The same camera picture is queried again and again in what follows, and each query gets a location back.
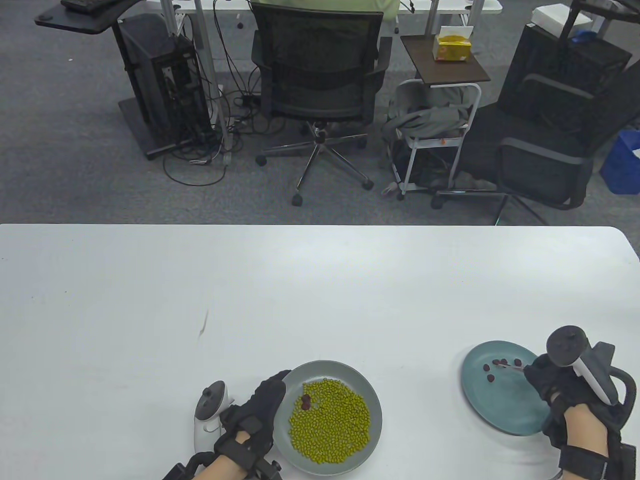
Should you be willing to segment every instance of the green shirt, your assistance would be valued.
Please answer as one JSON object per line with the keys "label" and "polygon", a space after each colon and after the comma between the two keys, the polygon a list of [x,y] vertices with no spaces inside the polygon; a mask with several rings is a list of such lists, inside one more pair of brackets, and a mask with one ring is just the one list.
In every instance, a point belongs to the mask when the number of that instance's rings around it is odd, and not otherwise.
{"label": "green shirt", "polygon": [[400,0],[253,0],[271,5],[307,8],[309,10],[333,10],[335,12],[382,12],[384,21],[393,20],[398,14]]}

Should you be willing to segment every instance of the green bean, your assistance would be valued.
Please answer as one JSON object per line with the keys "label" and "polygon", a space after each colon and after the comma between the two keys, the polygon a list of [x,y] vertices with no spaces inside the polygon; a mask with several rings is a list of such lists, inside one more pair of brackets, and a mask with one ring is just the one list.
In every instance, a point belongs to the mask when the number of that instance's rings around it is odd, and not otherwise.
{"label": "green bean", "polygon": [[[311,398],[308,410],[303,395]],[[369,443],[371,416],[360,395],[325,378],[303,384],[289,424],[291,445],[300,454],[316,463],[344,463]]]}

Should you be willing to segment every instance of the blue box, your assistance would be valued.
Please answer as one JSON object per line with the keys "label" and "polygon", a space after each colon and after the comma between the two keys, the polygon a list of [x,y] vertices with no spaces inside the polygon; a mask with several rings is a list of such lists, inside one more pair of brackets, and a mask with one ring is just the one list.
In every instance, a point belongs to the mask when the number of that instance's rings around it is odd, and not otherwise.
{"label": "blue box", "polygon": [[640,193],[640,158],[633,152],[638,148],[640,148],[640,131],[620,132],[600,169],[600,175],[613,193],[617,195]]}

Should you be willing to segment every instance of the hand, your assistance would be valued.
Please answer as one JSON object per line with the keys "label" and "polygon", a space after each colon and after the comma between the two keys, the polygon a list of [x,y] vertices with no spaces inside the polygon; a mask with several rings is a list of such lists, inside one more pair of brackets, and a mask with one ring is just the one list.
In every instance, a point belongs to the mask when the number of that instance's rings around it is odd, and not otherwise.
{"label": "hand", "polygon": [[[549,405],[561,398],[567,407],[586,405],[591,413],[607,428],[609,435],[620,437],[623,411],[621,405],[608,406],[601,402],[584,378],[575,374],[571,367],[558,367],[547,354],[540,355],[524,367],[524,376],[536,389],[540,398]],[[543,430],[554,447],[566,444],[564,418],[555,418]]]}
{"label": "hand", "polygon": [[242,430],[243,420],[254,417],[260,422],[259,430],[250,432],[251,437],[246,441],[257,456],[264,456],[273,446],[273,419],[287,391],[282,379],[289,372],[291,370],[283,370],[264,380],[244,405],[232,405],[220,415],[222,426],[231,435]]}

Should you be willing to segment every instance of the black armchair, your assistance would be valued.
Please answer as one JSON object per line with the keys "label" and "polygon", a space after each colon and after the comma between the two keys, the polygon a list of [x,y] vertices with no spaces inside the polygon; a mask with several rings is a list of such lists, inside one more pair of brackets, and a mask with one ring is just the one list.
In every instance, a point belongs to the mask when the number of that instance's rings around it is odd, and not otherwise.
{"label": "black armchair", "polygon": [[313,141],[266,148],[256,157],[264,166],[275,153],[312,148],[291,203],[302,205],[300,188],[318,157],[326,152],[362,179],[333,146],[357,141],[366,146],[367,135],[327,137],[329,122],[373,121],[376,93],[389,65],[392,39],[378,35],[381,12],[326,12],[252,3],[258,30],[253,37],[252,60],[260,69],[260,105],[267,118],[283,116],[307,123]]}
{"label": "black armchair", "polygon": [[593,153],[640,115],[640,62],[597,96],[536,74],[522,81],[523,94],[532,85],[587,102],[580,130],[568,134],[544,125],[543,118],[524,120],[501,111],[496,104],[478,109],[454,169],[492,182],[497,189],[441,190],[432,198],[433,208],[442,208],[448,196],[500,196],[497,225],[510,199],[543,224],[545,220],[521,198],[561,210],[582,205],[593,172]]}

